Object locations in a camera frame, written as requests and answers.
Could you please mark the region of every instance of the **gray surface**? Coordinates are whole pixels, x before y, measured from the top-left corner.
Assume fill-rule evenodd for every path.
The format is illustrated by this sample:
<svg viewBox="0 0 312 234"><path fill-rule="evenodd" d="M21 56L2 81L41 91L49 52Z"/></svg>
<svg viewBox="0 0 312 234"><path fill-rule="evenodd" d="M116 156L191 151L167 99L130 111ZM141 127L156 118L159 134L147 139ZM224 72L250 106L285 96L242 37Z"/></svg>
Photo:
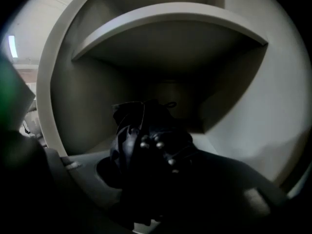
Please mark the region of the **gray surface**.
<svg viewBox="0 0 312 234"><path fill-rule="evenodd" d="M269 44L246 92L205 132L220 155L242 160L280 185L300 158L311 129L311 62L298 30L275 0L224 4L260 27ZM230 62L228 68L241 66L241 61ZM245 83L242 76L228 77ZM235 94L236 86L228 91ZM219 101L228 98L225 93Z"/></svg>
<svg viewBox="0 0 312 234"><path fill-rule="evenodd" d="M99 27L77 45L73 59L91 52L90 55L107 60L110 55L105 52L113 48L114 56L123 55L124 63L129 65L201 65L210 61L209 57L221 56L234 44L239 45L241 38L237 33L262 45L267 43L261 29L227 10L190 2L155 4Z"/></svg>
<svg viewBox="0 0 312 234"><path fill-rule="evenodd" d="M63 38L80 8L87 0L73 0L54 25L42 52L37 76L37 109L40 126L48 147L66 156L54 121L51 104L50 82Z"/></svg>
<svg viewBox="0 0 312 234"><path fill-rule="evenodd" d="M195 124L192 131L201 136L205 133L219 154L250 164L276 184L287 177L301 155L312 123L312 72L303 41L275 0L214 2L257 25L269 44L247 52L246 57L237 55L228 63L221 59L185 77L147 76L139 69L111 67L91 58L71 62L70 55L79 44L78 22L84 14L73 22L51 84L53 113L66 151L80 154L96 150L99 143L108 147L116 127L111 112L114 103L146 98L159 98L162 103L177 100L182 107L173 109L173 115L187 119L186 125L192 125L194 118L204 122L203 127ZM82 30L81 39L112 18L97 16L103 16L102 20L90 23L85 35ZM49 68L42 70L52 72Z"/></svg>
<svg viewBox="0 0 312 234"><path fill-rule="evenodd" d="M253 42L248 40L241 33L215 24L157 22L110 37L87 55L118 67L176 78L233 55L236 50L252 47Z"/></svg>

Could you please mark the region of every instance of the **metal screw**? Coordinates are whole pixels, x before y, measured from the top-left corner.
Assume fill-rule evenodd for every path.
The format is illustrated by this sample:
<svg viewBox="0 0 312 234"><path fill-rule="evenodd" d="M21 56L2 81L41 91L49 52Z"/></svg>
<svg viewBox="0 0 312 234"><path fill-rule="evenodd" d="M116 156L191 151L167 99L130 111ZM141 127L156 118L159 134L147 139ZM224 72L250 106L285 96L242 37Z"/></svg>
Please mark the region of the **metal screw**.
<svg viewBox="0 0 312 234"><path fill-rule="evenodd" d="M156 135L156 136L154 137L154 141L156 141L156 142L159 141L159 136L158 136L158 135Z"/></svg>
<svg viewBox="0 0 312 234"><path fill-rule="evenodd" d="M144 135L142 138L141 138L141 141L146 141L148 139L148 135Z"/></svg>
<svg viewBox="0 0 312 234"><path fill-rule="evenodd" d="M165 143L164 142L158 142L157 144L156 144L156 147L158 148L158 149L162 149L163 147L165 146Z"/></svg>
<svg viewBox="0 0 312 234"><path fill-rule="evenodd" d="M77 161L74 161L73 163L71 163L71 164L65 166L65 168L66 168L67 170L71 170L71 169L78 168L79 166L81 166L81 164L78 163Z"/></svg>
<svg viewBox="0 0 312 234"><path fill-rule="evenodd" d="M173 166L175 163L176 163L176 160L173 158L168 160L168 164L171 166Z"/></svg>
<svg viewBox="0 0 312 234"><path fill-rule="evenodd" d="M141 143L140 143L140 147L141 147L141 148L146 148L146 149L148 149L148 148L150 148L150 145L147 144L146 142L141 142Z"/></svg>

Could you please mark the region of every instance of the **white wall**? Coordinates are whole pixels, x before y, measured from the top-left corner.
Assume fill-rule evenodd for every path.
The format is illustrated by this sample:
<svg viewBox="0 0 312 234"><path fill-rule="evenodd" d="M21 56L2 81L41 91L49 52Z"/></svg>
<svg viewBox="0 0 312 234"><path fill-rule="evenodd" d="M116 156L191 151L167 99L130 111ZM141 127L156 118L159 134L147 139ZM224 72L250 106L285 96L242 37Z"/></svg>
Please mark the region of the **white wall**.
<svg viewBox="0 0 312 234"><path fill-rule="evenodd" d="M38 65L52 27L71 1L29 0L8 26L5 39L2 40L2 48L9 59L16 64ZM18 58L11 56L8 35L15 36Z"/></svg>
<svg viewBox="0 0 312 234"><path fill-rule="evenodd" d="M207 137L219 154L280 184L298 161L312 124L309 56L275 0L224 0L224 7L261 27L269 44L248 90Z"/></svg>

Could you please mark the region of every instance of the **ceiling light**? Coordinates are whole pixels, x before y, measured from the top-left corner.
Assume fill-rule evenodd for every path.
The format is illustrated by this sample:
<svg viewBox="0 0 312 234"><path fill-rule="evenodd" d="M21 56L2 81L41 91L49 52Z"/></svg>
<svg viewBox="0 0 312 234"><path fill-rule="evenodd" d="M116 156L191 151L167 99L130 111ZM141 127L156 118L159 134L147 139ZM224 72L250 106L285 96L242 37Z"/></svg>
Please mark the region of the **ceiling light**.
<svg viewBox="0 0 312 234"><path fill-rule="evenodd" d="M15 47L15 36L9 36L9 45L10 45L12 57L17 58L18 54L16 52L16 47Z"/></svg>

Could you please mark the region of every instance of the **green object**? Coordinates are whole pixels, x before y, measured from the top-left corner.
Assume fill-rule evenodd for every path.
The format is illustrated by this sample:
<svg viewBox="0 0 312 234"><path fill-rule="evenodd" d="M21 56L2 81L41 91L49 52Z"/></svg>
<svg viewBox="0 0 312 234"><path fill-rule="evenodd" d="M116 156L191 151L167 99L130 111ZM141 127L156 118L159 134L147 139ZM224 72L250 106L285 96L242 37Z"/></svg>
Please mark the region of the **green object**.
<svg viewBox="0 0 312 234"><path fill-rule="evenodd" d="M0 128L18 130L35 95L13 65L0 56Z"/></svg>

